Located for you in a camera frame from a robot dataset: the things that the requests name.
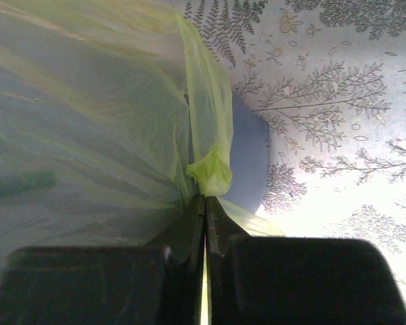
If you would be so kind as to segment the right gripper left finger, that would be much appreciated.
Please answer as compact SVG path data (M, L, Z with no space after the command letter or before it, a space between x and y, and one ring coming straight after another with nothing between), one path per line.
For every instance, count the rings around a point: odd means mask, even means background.
M9 255L0 324L199 324L206 201L142 246L47 246Z

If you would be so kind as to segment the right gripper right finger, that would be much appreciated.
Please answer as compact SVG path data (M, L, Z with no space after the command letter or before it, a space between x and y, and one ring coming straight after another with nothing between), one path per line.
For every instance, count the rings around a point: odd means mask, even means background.
M406 324L390 267L370 242L251 236L205 203L210 324Z

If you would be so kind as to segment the green trash bag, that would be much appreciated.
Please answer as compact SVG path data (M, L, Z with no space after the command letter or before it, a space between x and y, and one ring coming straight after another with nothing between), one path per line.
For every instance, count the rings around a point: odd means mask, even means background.
M229 76L180 11L0 1L0 262L30 245L143 244L231 187Z

